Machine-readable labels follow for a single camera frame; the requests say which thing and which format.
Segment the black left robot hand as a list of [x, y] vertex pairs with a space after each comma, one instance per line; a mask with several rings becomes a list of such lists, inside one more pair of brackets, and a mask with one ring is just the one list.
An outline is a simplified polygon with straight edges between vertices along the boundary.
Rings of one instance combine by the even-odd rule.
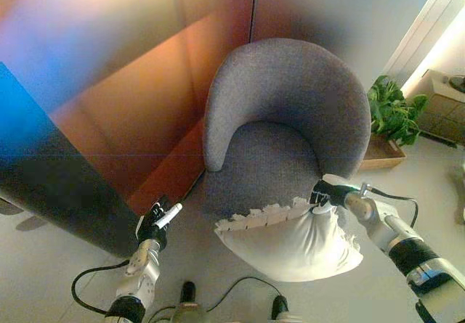
[[167, 245], [166, 233], [171, 221], [182, 210], [181, 203], [171, 204], [166, 196], [155, 201], [150, 210], [140, 217], [135, 235], [139, 244], [147, 240], [154, 240], [160, 250]]

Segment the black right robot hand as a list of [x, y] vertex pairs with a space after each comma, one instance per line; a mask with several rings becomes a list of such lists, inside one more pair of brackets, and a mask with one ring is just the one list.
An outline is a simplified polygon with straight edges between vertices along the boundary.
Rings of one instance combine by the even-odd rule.
[[346, 196], [353, 191], [347, 185], [333, 185], [327, 181], [320, 180], [313, 187], [309, 204], [313, 205], [312, 213], [324, 214], [334, 208], [344, 207]]

